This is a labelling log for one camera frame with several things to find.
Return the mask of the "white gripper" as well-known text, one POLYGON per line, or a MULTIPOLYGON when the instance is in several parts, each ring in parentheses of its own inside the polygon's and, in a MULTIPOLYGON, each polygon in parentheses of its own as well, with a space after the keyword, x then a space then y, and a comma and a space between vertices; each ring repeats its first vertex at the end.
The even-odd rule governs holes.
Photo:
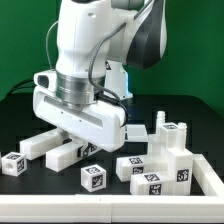
MULTIPOLYGON (((125 112, 102 101, 85 106, 81 111, 64 106, 49 91, 37 86, 33 95, 37 117, 90 142, 108 152, 119 149, 125 141, 125 112)), ((79 158, 86 158, 90 145, 80 147, 79 158)))

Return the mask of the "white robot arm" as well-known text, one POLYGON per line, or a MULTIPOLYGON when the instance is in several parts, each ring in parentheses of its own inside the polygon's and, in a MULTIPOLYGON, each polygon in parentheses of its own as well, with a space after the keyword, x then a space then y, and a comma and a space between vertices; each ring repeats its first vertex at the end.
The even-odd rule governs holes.
POLYGON ((147 69, 166 48, 166 0, 62 0, 56 71, 37 73, 37 117, 108 152, 123 146, 129 120, 120 97, 104 86, 106 62, 147 69))

